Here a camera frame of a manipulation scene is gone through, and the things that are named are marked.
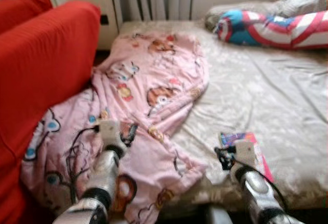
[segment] captain america pillow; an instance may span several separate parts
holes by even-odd
[[[237,45],[327,48],[328,11],[283,18],[231,10],[220,17],[215,32],[220,40]]]

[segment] book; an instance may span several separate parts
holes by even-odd
[[[219,139],[223,148],[233,146],[235,141],[239,139],[246,139],[252,142],[254,144],[254,152],[256,157],[256,169],[264,174],[271,182],[273,182],[273,176],[267,161],[265,160],[265,157],[253,133],[220,133]]]

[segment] bed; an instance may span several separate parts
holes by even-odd
[[[219,132],[253,132],[291,209],[324,208],[327,174],[327,53],[235,46],[196,22],[128,22],[120,33],[185,32],[198,37],[210,83],[172,141],[208,164],[205,177],[167,205],[244,208],[213,151]]]

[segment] pillow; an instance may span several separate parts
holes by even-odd
[[[327,48],[328,11],[284,18],[231,10],[220,17],[216,32],[220,40],[238,45]]]
[[[0,0],[0,34],[50,9],[50,0]]]
[[[249,10],[266,15],[292,17],[326,10],[325,0],[278,0],[275,2],[245,2],[212,7],[205,15],[205,26],[213,31],[220,16],[229,10]]]

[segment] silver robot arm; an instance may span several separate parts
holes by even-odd
[[[253,224],[303,224],[290,217],[274,197],[278,189],[254,167],[253,143],[245,140],[225,149],[214,148],[223,170],[230,171],[232,182],[240,185]]]
[[[119,122],[101,120],[99,130],[104,150],[93,165],[86,191],[75,205],[60,215],[53,224],[106,224],[108,211],[115,199],[118,164],[135,136],[137,125],[132,125],[130,138],[123,142]]]

